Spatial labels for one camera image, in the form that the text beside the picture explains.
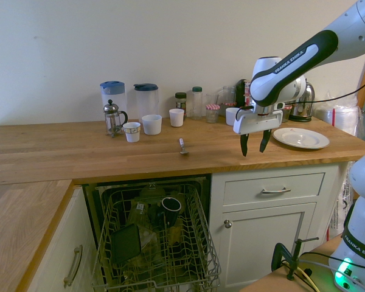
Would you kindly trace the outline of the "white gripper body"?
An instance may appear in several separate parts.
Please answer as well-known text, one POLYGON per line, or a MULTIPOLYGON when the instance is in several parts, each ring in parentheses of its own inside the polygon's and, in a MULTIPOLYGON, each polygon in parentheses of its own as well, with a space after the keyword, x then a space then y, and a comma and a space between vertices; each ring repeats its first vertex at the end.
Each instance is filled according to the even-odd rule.
POLYGON ((283 116, 283 103, 266 107, 267 113, 255 113, 252 106, 240 108, 235 115, 233 131, 239 135, 272 130, 280 127, 283 116))

